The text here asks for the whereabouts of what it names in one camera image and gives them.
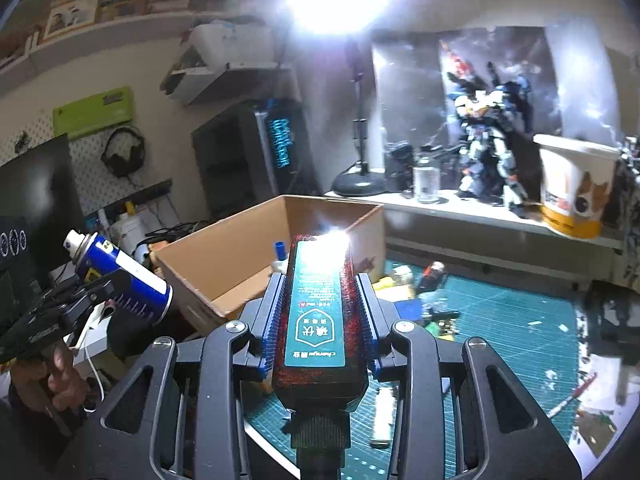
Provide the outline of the person's left hand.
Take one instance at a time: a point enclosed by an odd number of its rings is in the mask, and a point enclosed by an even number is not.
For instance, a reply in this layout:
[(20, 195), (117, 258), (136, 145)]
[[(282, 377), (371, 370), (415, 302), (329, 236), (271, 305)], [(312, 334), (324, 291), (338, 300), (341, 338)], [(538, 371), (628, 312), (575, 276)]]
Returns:
[(10, 370), (11, 382), (26, 408), (45, 413), (44, 396), (37, 391), (44, 379), (51, 395), (51, 404), (59, 412), (68, 408), (79, 408), (86, 400), (89, 386), (74, 367), (74, 354), (58, 342), (50, 359), (16, 361)]

